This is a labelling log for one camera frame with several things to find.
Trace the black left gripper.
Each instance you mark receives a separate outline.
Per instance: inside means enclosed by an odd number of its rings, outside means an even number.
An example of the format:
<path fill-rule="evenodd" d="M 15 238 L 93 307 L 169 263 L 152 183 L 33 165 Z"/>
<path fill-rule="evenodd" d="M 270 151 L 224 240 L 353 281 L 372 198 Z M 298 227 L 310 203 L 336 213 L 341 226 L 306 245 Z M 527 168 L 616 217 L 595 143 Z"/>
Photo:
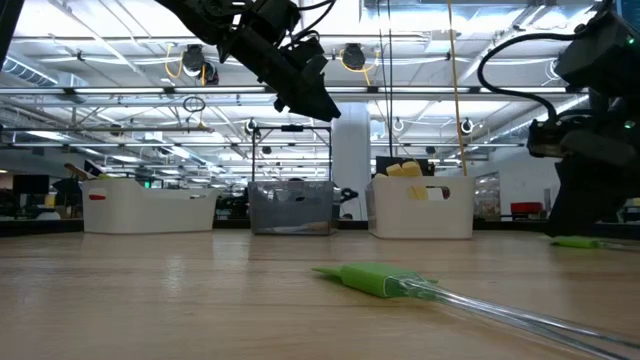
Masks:
<path fill-rule="evenodd" d="M 303 9 L 290 0 L 257 0 L 219 44 L 219 59 L 232 57 L 277 94 L 274 108 L 331 122 L 341 116 L 324 85 L 328 60 L 310 29 L 295 31 Z"/>

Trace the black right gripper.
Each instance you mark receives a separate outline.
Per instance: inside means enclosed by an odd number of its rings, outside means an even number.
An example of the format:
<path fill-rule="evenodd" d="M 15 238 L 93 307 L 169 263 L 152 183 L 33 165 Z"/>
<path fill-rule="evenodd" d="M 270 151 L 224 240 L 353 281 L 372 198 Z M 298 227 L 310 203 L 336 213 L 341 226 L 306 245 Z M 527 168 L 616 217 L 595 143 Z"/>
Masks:
<path fill-rule="evenodd" d="M 562 147 L 593 161 L 640 170 L 640 110 L 614 110 L 568 132 Z M 551 237 L 579 235 L 623 204 L 621 172 L 609 165 L 563 159 L 556 164 L 560 188 L 547 222 Z"/>

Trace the green spatula clear handle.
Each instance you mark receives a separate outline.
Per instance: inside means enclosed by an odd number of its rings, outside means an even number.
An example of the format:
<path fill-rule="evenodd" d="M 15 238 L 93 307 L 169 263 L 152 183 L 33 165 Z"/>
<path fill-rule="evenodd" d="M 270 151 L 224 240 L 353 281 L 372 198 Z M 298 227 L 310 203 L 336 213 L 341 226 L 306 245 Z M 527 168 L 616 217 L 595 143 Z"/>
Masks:
<path fill-rule="evenodd" d="M 598 238 L 582 236 L 558 236 L 550 242 L 551 246 L 568 247 L 578 249 L 616 249 L 621 250 L 625 245 L 603 241 Z"/>
<path fill-rule="evenodd" d="M 581 341 L 575 336 L 591 337 L 640 351 L 640 343 L 623 336 L 606 333 L 568 320 L 465 296 L 440 286 L 434 279 L 427 279 L 415 271 L 389 264 L 359 262 L 315 267 L 313 270 L 336 279 L 347 287 L 378 298 L 414 298 L 449 305 L 519 328 L 603 360 L 630 359 Z"/>

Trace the smoky translucent plastic bin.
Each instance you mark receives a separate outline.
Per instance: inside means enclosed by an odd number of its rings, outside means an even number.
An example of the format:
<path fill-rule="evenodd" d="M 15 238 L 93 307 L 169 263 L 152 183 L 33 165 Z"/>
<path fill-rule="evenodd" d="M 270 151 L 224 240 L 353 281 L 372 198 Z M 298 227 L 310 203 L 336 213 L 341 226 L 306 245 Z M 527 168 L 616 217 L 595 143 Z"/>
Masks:
<path fill-rule="evenodd" d="M 255 181 L 248 184 L 256 235 L 331 235 L 337 230 L 329 181 Z"/>

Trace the white plastic bin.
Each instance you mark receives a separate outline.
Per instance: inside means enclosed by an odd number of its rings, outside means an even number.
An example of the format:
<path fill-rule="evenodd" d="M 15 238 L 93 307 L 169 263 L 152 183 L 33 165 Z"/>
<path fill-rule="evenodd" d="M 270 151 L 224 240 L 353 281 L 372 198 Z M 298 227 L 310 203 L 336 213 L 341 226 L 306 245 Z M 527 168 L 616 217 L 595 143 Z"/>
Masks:
<path fill-rule="evenodd" d="M 408 197 L 427 188 L 427 200 Z M 379 177 L 366 188 L 369 232 L 383 239 L 469 239 L 473 231 L 471 177 Z"/>
<path fill-rule="evenodd" d="M 84 230 L 111 235 L 209 231 L 219 196 L 215 189 L 153 189 L 125 178 L 87 181 L 81 190 Z"/>

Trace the dark wooden spoon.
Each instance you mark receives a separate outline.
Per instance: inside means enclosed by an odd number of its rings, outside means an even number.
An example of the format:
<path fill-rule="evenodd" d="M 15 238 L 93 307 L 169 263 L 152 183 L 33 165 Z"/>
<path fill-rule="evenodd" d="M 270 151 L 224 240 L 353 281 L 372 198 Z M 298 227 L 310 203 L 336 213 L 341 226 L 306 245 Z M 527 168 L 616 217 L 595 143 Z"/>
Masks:
<path fill-rule="evenodd" d="M 88 180 L 95 180 L 96 176 L 92 175 L 91 173 L 82 170 L 81 168 L 78 168 L 77 166 L 71 164 L 71 163 L 65 163 L 64 164 L 64 168 L 67 169 L 68 171 L 70 171 L 72 174 L 76 175 L 78 177 L 79 180 L 81 181 L 88 181 Z"/>

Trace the white building pillar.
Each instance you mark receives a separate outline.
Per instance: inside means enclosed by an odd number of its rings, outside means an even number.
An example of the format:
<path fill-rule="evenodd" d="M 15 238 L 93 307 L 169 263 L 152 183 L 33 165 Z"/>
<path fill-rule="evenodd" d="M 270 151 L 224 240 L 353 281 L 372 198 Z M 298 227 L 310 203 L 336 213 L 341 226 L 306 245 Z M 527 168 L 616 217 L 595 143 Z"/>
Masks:
<path fill-rule="evenodd" d="M 371 180 L 370 114 L 363 102 L 339 103 L 341 116 L 331 122 L 332 173 L 340 188 L 359 194 L 342 208 L 356 221 L 366 221 L 366 187 Z"/>

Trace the black background monitor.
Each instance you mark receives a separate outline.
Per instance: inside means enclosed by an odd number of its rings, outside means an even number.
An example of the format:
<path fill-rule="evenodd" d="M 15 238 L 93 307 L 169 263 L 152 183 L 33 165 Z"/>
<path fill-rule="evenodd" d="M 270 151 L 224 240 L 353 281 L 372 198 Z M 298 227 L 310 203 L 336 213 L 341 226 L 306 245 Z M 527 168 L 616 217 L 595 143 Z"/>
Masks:
<path fill-rule="evenodd" d="M 388 175 L 388 168 L 399 165 L 402 167 L 406 163 L 415 162 L 423 176 L 433 176 L 435 174 L 435 164 L 427 159 L 410 159 L 402 157 L 377 156 L 375 158 L 375 169 L 377 173 Z"/>

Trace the black background rig frame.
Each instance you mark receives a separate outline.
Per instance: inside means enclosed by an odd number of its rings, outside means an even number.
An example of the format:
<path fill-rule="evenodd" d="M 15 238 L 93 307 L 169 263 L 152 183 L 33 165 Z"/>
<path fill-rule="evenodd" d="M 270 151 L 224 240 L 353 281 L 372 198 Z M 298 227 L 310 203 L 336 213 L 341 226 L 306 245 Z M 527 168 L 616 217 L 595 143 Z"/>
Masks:
<path fill-rule="evenodd" d="M 289 125 L 280 125 L 280 126 L 258 126 L 256 125 L 253 129 L 253 132 L 251 133 L 251 181 L 255 181 L 256 180 L 256 150 L 257 150 L 257 132 L 259 130 L 266 130 L 267 133 L 265 135 L 261 136 L 262 140 L 265 140 L 274 130 L 280 131 L 280 132 L 286 132 L 286 133 L 298 133 L 298 132 L 304 132 L 304 131 L 311 131 L 313 134 L 315 134 L 320 140 L 322 140 L 324 142 L 324 144 L 328 147 L 328 154 L 329 154 L 329 160 L 328 160 L 328 175 L 327 178 L 329 181 L 333 180 L 333 145 L 332 145 L 332 140 L 333 140 L 333 135 L 332 135 L 332 129 L 330 127 L 320 127 L 320 126 L 305 126 L 305 125 L 296 125 L 296 124 L 289 124 Z M 324 130 L 327 132 L 328 134 L 328 140 L 325 140 L 323 137 L 321 137 L 318 132 L 320 130 Z"/>

